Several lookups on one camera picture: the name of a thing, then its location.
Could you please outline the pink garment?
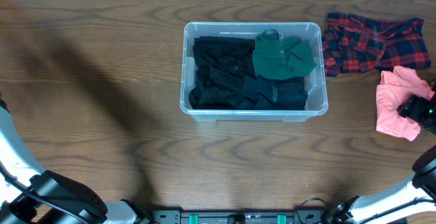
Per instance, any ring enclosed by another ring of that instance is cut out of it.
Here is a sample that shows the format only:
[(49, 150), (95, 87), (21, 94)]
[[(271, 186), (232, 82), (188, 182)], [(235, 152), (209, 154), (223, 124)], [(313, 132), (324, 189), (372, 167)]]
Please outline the pink garment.
[(430, 99), (434, 94), (414, 69), (396, 66), (392, 71), (382, 71), (381, 81), (376, 88), (376, 131), (409, 141), (415, 140), (421, 130), (419, 124), (400, 116), (398, 108), (412, 95)]

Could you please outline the red plaid flannel shirt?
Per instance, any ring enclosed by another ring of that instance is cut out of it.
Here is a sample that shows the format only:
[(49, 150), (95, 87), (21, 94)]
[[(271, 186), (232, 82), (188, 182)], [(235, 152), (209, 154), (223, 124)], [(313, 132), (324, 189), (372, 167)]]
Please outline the red plaid flannel shirt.
[(424, 20), (380, 21), (356, 14), (329, 13), (322, 37), (326, 75), (365, 73), (396, 66), (427, 69), (431, 59), (424, 43)]

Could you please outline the dark teal garment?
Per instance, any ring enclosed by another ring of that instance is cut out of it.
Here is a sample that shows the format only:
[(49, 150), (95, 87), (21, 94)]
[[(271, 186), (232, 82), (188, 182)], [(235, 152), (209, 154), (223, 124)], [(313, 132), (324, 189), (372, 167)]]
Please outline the dark teal garment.
[(307, 98), (303, 77), (268, 80), (245, 76), (229, 103), (236, 110), (303, 110)]

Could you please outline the dark green garment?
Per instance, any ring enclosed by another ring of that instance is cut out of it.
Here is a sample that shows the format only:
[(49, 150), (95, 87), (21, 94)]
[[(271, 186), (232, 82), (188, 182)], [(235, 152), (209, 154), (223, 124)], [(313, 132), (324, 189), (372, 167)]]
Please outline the dark green garment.
[(281, 37), (273, 29), (255, 38), (252, 57), (255, 75), (269, 80), (305, 77), (316, 67), (309, 41)]

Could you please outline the large black garment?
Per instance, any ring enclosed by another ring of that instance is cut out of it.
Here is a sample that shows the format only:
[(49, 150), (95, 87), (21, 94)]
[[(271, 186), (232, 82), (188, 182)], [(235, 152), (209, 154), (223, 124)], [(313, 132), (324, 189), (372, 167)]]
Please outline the large black garment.
[(201, 36), (194, 39), (197, 66), (189, 102), (195, 110), (236, 110), (245, 77), (254, 76), (253, 39)]

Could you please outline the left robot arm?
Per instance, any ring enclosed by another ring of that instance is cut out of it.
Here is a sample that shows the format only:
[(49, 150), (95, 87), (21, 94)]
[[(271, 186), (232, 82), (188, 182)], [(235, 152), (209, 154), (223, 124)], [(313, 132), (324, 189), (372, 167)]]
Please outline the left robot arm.
[(32, 223), (43, 205), (50, 210), (38, 223), (153, 222), (149, 213), (125, 199), (106, 203), (86, 185), (42, 167), (1, 101), (1, 222)]

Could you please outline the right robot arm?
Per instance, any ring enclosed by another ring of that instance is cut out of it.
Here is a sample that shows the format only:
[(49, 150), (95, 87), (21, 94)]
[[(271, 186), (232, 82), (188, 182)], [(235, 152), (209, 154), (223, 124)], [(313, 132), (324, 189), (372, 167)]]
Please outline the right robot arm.
[(413, 174), (379, 193), (356, 196), (326, 212), (322, 223), (392, 223), (422, 212), (435, 211), (435, 147), (421, 155)]

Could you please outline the clear plastic storage bin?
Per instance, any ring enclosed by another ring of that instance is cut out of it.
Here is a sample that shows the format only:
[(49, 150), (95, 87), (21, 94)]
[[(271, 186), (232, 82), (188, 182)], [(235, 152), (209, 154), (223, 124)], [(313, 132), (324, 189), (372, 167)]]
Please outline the clear plastic storage bin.
[[(254, 39), (265, 30), (276, 30), (281, 38), (299, 37), (311, 45), (314, 70), (305, 76), (308, 93), (304, 110), (194, 110), (189, 94), (196, 87), (197, 65), (193, 56), (194, 39), (201, 36)], [(189, 22), (184, 28), (180, 108), (196, 121), (284, 121), (305, 122), (328, 110), (328, 94), (322, 51), (322, 32), (314, 22)]]

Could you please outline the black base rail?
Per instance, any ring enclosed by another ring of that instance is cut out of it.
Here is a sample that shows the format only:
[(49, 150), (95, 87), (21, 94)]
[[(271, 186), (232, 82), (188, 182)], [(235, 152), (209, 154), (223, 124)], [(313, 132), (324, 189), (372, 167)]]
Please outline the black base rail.
[(290, 212), (153, 211), (153, 222), (159, 224), (316, 224), (322, 223), (323, 217), (323, 210)]

